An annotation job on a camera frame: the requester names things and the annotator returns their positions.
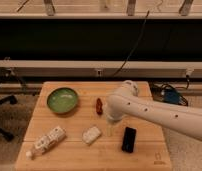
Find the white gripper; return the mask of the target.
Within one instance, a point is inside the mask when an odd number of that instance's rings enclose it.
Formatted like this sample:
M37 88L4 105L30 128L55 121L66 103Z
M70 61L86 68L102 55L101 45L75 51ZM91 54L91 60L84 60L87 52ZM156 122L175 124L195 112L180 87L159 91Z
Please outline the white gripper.
M111 136L113 132L113 127L118 123L118 120L114 119L111 115L106 115L107 120L107 135Z

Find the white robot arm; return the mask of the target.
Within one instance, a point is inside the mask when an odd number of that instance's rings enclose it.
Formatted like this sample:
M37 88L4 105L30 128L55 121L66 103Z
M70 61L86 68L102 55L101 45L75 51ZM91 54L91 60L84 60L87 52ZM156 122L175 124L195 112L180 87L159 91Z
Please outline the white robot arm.
M202 109L144 100L131 80L110 93L104 112L111 123L130 115L202 141Z

